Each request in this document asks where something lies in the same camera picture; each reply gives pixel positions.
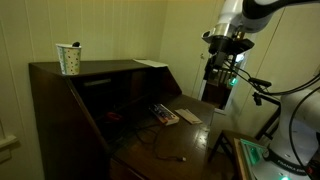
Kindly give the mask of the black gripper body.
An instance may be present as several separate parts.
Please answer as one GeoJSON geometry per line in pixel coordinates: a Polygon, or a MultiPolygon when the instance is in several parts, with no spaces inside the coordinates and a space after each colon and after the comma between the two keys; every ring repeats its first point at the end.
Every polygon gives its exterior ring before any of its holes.
{"type": "Polygon", "coordinates": [[[211,55],[205,66],[205,74],[203,80],[208,82],[210,79],[215,79],[220,71],[230,72],[231,68],[224,68],[223,64],[227,61],[228,56],[224,52],[217,52],[211,55]]]}

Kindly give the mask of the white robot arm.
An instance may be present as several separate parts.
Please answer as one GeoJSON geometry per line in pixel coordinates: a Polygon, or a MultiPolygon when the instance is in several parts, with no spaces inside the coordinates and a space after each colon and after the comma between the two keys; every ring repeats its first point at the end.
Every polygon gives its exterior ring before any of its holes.
{"type": "MultiPolygon", "coordinates": [[[[225,0],[217,24],[202,34],[211,57],[205,73],[220,70],[230,55],[237,56],[254,46],[240,33],[257,33],[267,26],[277,10],[319,0],[225,0]]],[[[319,144],[319,92],[306,84],[283,91],[279,126],[260,158],[251,167],[257,180],[312,180],[307,164],[319,144]]]]}

